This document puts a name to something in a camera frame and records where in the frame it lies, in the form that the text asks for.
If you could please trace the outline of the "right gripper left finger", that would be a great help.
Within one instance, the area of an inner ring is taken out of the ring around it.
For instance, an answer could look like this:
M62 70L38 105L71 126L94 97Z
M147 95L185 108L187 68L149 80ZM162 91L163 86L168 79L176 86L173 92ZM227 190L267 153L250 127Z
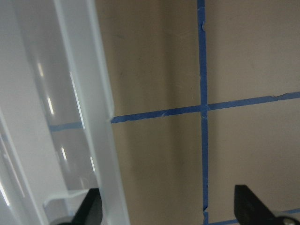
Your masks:
M74 218L72 225L100 225L103 219L103 208L100 191L98 188L91 188Z

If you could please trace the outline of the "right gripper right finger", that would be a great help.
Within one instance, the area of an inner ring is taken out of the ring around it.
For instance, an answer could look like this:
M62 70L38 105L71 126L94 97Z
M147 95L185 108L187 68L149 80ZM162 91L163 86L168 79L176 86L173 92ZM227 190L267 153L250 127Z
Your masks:
M235 185L234 215L240 225L278 225L275 215L246 185Z

